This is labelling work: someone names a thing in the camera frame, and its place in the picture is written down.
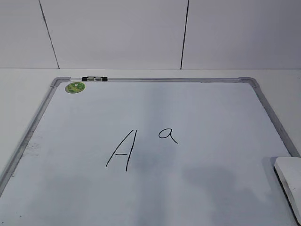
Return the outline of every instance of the silver frame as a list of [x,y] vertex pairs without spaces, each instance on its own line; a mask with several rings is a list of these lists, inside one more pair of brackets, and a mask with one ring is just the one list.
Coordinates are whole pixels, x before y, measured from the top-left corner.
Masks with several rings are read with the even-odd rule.
[[[33,120],[30,123],[30,126],[26,130],[21,142],[18,144],[17,149],[12,154],[8,164],[5,166],[1,176],[0,176],[0,197],[4,191],[6,184],[8,183],[10,177],[13,175],[24,150],[26,149],[28,142],[30,141],[37,125],[39,124],[49,102],[51,101],[52,96],[54,95],[57,87],[62,82],[70,82],[70,81],[82,81],[81,78],[71,78],[71,77],[57,77],[55,78],[51,85],[48,93],[44,97],[41,105],[39,106]],[[286,146],[289,154],[292,157],[300,157],[298,150],[296,149],[295,145],[293,144],[292,140],[289,138],[286,130],[282,126],[280,120],[276,116],[273,108],[268,103],[266,97],[264,96],[262,90],[256,79],[250,77],[240,77],[240,78],[225,78],[225,79],[214,79],[214,78],[187,78],[187,79],[152,79],[152,78],[108,78],[107,81],[103,82],[227,82],[227,83],[248,83],[252,86],[253,90],[255,91],[259,101],[261,102],[262,106],[264,107],[265,111],[267,112],[270,120],[272,121],[276,131],[280,135],[284,145]]]

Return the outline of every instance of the green sticker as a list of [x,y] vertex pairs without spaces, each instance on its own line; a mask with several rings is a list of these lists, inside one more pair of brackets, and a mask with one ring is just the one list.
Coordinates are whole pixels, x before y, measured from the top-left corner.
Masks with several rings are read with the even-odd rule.
[[82,82],[73,82],[66,86],[65,90],[67,93],[79,93],[85,89],[85,84]]

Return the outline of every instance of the whiteboard surface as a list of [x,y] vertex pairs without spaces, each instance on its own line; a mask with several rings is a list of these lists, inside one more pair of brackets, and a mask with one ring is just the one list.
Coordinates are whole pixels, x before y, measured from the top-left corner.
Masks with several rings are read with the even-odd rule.
[[[249,84],[65,85],[0,198],[3,225],[295,225],[272,169],[289,154]],[[131,130],[128,172],[127,155],[106,168]]]

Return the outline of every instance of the whiteboard eraser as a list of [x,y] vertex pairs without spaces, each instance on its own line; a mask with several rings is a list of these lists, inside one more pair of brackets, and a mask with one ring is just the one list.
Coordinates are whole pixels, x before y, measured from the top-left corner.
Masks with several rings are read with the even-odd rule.
[[297,223],[301,225],[301,158],[278,157],[274,166]]

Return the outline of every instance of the white table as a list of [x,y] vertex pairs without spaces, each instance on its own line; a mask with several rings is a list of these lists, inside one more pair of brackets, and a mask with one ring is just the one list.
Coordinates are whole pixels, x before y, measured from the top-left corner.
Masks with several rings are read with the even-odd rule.
[[55,77],[253,77],[301,153],[301,70],[69,70],[0,69],[0,170],[17,147]]

